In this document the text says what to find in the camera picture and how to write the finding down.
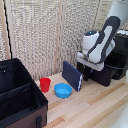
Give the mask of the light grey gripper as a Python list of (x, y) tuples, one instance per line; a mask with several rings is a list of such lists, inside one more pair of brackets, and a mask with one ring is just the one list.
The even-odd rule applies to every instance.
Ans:
[[(81, 63), (85, 65), (85, 75), (83, 75), (84, 67)], [(94, 64), (92, 62), (89, 62), (83, 58), (83, 53), (78, 51), (77, 52), (77, 70), (83, 75), (83, 78), (85, 78), (85, 81), (88, 81), (88, 78), (91, 74), (91, 68), (96, 71), (101, 71), (104, 68), (104, 62), (101, 64)]]

